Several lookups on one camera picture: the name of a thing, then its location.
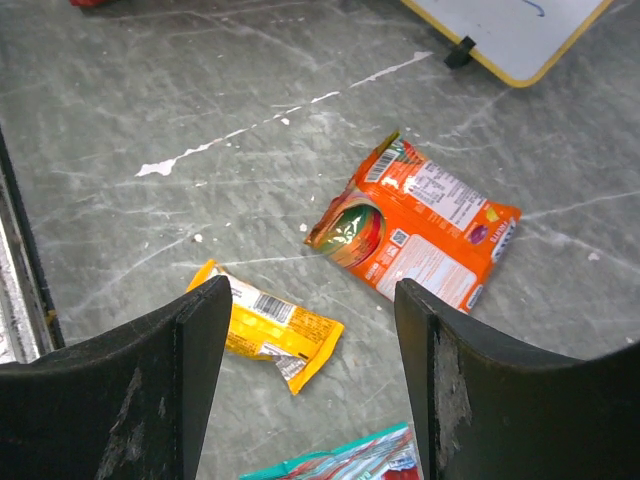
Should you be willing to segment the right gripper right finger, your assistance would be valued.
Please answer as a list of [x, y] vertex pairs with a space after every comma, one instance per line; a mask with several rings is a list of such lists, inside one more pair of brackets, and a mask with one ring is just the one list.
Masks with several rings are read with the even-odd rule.
[[462, 313], [411, 279], [395, 322], [427, 479], [635, 479], [639, 348], [592, 360]]

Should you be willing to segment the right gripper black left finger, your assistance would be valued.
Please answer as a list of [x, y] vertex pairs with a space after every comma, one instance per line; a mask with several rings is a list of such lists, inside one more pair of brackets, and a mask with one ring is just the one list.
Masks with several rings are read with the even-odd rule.
[[232, 309], [224, 276], [84, 342], [1, 368], [5, 479], [192, 479]]

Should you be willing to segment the orange white snack packet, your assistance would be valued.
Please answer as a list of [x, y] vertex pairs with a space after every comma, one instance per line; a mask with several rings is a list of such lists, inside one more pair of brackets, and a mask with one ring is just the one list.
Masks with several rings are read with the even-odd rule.
[[305, 242], [388, 299], [408, 278], [468, 313], [520, 218], [519, 208], [489, 200], [395, 131]]

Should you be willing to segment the red brown paper bag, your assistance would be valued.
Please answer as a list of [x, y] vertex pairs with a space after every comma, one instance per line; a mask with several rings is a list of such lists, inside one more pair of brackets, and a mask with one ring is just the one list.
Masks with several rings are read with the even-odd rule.
[[70, 0], [72, 6], [80, 8], [94, 8], [112, 2], [112, 0]]

